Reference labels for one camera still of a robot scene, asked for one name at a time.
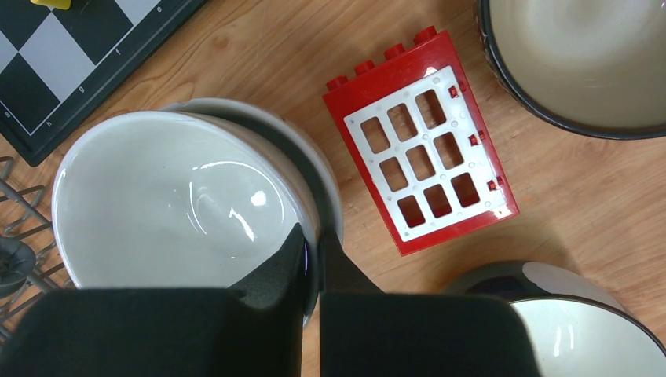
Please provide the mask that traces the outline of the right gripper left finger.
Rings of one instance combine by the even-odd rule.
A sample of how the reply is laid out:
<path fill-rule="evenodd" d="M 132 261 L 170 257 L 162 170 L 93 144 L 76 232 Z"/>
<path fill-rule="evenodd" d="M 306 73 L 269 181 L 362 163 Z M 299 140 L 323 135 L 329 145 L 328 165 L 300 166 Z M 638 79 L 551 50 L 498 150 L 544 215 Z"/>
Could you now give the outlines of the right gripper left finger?
<path fill-rule="evenodd" d="M 297 376 L 307 279 L 295 225 L 228 288 L 53 291 L 1 354 L 4 376 Z"/>

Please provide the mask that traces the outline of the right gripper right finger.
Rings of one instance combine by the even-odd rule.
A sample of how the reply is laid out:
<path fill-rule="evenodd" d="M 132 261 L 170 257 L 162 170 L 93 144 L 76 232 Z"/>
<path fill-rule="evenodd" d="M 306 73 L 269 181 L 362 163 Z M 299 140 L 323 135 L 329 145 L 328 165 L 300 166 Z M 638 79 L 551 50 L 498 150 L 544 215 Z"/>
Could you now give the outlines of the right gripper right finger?
<path fill-rule="evenodd" d="M 322 232 L 323 376 L 537 376 L 527 331 L 498 298 L 391 294 Z"/>

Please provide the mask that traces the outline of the beige speckled bowl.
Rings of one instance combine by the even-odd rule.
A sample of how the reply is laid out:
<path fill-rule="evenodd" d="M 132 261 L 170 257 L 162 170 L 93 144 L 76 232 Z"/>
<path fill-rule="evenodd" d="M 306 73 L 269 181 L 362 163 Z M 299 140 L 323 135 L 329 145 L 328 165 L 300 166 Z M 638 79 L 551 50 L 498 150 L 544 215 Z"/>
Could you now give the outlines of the beige speckled bowl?
<path fill-rule="evenodd" d="M 76 287 L 228 287 L 299 225 L 313 195 L 273 143 L 189 112 L 131 112 L 85 132 L 54 182 L 53 227 Z"/>

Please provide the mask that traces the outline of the dark blue white bowl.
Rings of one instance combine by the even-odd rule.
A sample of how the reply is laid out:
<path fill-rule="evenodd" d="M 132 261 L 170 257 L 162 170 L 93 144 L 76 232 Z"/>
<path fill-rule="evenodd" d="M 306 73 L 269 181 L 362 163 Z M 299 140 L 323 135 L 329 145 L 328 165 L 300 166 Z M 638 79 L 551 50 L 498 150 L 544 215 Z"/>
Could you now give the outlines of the dark blue white bowl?
<path fill-rule="evenodd" d="M 521 317 L 542 376 L 663 376 L 663 343 L 610 293 L 567 269 L 501 261 L 466 272 L 443 290 L 491 295 Z"/>

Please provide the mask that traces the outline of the grey wire dish rack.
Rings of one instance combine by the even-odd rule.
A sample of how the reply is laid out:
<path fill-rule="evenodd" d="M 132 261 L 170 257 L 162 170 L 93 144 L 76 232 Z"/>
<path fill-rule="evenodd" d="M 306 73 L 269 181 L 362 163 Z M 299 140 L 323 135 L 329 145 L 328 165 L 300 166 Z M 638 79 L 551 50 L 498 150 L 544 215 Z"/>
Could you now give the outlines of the grey wire dish rack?
<path fill-rule="evenodd" d="M 51 221 L 39 210 L 44 185 L 16 189 L 9 177 L 16 159 L 1 158 L 1 345 L 27 309 L 45 293 L 73 288 L 56 245 Z"/>

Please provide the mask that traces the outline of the black striped bowl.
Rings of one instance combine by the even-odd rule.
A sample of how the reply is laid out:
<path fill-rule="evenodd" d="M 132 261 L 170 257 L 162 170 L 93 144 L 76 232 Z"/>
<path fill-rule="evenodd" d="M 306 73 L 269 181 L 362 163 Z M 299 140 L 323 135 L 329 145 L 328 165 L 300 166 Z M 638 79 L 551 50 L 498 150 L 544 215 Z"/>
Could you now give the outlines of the black striped bowl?
<path fill-rule="evenodd" d="M 478 1 L 486 60 L 526 110 L 614 140 L 665 134 L 662 1 Z"/>

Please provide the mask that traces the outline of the cream beige bowl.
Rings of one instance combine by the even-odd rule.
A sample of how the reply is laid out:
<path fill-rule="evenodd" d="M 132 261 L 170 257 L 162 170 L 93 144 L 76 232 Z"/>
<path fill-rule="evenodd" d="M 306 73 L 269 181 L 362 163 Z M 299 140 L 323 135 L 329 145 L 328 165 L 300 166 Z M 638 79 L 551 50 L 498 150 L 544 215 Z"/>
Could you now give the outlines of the cream beige bowl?
<path fill-rule="evenodd" d="M 332 228 L 344 240 L 342 201 L 335 174 L 317 144 L 294 123 L 274 112 L 228 98 L 202 97 L 168 104 L 162 110 L 207 115 L 236 123 L 279 149 L 313 194 L 320 229 Z"/>

